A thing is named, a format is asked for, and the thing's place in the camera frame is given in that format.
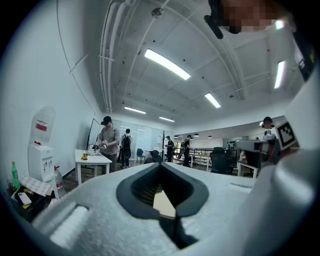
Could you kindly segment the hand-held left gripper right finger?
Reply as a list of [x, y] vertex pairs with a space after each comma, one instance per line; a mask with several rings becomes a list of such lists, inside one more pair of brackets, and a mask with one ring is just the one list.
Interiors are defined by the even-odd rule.
[[162, 163], [161, 186], [175, 210], [161, 256], [249, 256], [242, 205], [254, 181]]

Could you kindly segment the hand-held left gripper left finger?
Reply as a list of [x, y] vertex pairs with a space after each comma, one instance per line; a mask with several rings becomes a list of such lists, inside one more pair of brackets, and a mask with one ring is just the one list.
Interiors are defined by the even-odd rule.
[[120, 182], [151, 164], [91, 178], [43, 210], [32, 226], [61, 254], [169, 256], [179, 248], [156, 219], [130, 215], [118, 202]]

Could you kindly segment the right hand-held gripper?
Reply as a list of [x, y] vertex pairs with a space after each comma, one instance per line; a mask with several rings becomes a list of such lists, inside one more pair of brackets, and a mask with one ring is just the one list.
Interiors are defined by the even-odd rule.
[[299, 145], [289, 123], [283, 123], [275, 132], [277, 139], [264, 139], [267, 143], [260, 140], [237, 140], [235, 147], [248, 152], [261, 152], [264, 162], [276, 164], [284, 157], [287, 157], [299, 150]]

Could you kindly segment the white desk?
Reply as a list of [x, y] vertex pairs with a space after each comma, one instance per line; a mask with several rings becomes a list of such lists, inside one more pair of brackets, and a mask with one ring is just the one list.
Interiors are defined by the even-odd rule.
[[259, 162], [253, 164], [247, 164], [243, 161], [237, 163], [237, 176], [238, 177], [252, 177], [256, 179], [258, 177], [258, 170], [261, 168]]

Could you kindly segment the black office chair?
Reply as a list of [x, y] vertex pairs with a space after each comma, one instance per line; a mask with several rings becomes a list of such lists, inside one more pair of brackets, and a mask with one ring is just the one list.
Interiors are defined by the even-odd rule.
[[212, 165], [212, 173], [224, 175], [232, 173], [232, 167], [229, 165], [225, 150], [222, 147], [214, 147], [209, 156]]

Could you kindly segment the white rectangular table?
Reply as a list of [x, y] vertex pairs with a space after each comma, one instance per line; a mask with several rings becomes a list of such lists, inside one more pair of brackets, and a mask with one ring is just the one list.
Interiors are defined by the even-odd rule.
[[93, 176], [96, 177], [98, 175], [98, 166], [105, 166], [106, 174], [110, 173], [110, 164], [112, 163], [111, 160], [104, 157], [102, 154], [98, 153], [97, 155], [89, 155], [87, 160], [81, 159], [83, 154], [85, 153], [84, 150], [75, 149], [74, 156], [75, 156], [75, 180], [78, 182], [80, 186], [82, 184], [82, 166], [93, 166]]

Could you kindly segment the wooden long table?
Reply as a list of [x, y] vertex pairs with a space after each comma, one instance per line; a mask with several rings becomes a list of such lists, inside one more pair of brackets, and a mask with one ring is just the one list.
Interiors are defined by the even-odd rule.
[[205, 171], [210, 172], [212, 167], [212, 161], [209, 155], [206, 154], [190, 154], [190, 167], [193, 168], [193, 165], [205, 166]]

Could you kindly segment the clear water jug red cap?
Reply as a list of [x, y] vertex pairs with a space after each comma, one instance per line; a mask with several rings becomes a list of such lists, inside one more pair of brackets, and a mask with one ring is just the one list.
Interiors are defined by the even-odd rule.
[[63, 176], [59, 171], [59, 166], [54, 167], [54, 176], [55, 176], [55, 182], [56, 182], [56, 188], [57, 188], [57, 193], [59, 198], [63, 198], [67, 193], [64, 188], [64, 183], [63, 183]]

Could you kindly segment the white patterned paper bag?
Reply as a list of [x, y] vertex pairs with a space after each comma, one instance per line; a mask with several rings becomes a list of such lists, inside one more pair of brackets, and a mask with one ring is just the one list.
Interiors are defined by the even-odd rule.
[[53, 187], [49, 183], [39, 181], [27, 175], [20, 177], [18, 181], [28, 190], [31, 190], [32, 192], [43, 197], [50, 196], [53, 192]]

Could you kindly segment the black storage box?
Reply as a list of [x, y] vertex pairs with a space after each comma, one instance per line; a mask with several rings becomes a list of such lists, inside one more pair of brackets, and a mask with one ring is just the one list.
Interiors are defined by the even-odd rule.
[[[30, 199], [31, 204], [24, 205], [18, 193], [25, 193]], [[53, 190], [49, 191], [45, 196], [42, 196], [24, 186], [21, 186], [14, 194], [12, 194], [10, 202], [21, 217], [26, 219], [28, 222], [32, 222], [42, 210], [49, 206], [52, 199], [55, 198], [56, 196]]]

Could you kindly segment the white water dispenser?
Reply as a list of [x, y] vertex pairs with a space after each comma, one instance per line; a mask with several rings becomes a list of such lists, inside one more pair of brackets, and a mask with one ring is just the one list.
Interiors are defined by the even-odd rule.
[[54, 170], [54, 149], [47, 145], [29, 144], [27, 156], [29, 175], [38, 181], [51, 185], [55, 197], [59, 199]]

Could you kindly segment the white smartphone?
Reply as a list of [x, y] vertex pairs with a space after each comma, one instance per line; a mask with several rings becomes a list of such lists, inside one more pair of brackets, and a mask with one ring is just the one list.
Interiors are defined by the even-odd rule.
[[31, 199], [25, 192], [19, 192], [18, 197], [24, 206], [30, 205], [32, 203]]

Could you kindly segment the dark coat rack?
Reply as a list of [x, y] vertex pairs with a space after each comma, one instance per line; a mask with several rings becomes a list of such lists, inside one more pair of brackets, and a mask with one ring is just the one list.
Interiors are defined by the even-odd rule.
[[162, 130], [158, 137], [161, 140], [161, 150], [164, 151], [164, 149], [165, 149], [165, 141], [166, 141], [166, 138], [167, 138], [167, 132], [165, 130]]

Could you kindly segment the white ceiling pipes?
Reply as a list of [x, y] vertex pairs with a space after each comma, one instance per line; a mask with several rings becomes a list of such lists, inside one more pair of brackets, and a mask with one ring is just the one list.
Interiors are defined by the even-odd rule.
[[112, 113], [112, 65], [115, 62], [116, 39], [132, 0], [110, 0], [104, 16], [99, 47], [99, 81], [106, 111]]

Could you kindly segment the round ceiling fixture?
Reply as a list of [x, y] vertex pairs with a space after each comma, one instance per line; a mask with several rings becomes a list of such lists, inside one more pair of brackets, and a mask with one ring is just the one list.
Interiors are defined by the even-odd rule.
[[165, 11], [163, 8], [157, 7], [151, 11], [151, 15], [154, 19], [160, 19], [165, 15]]

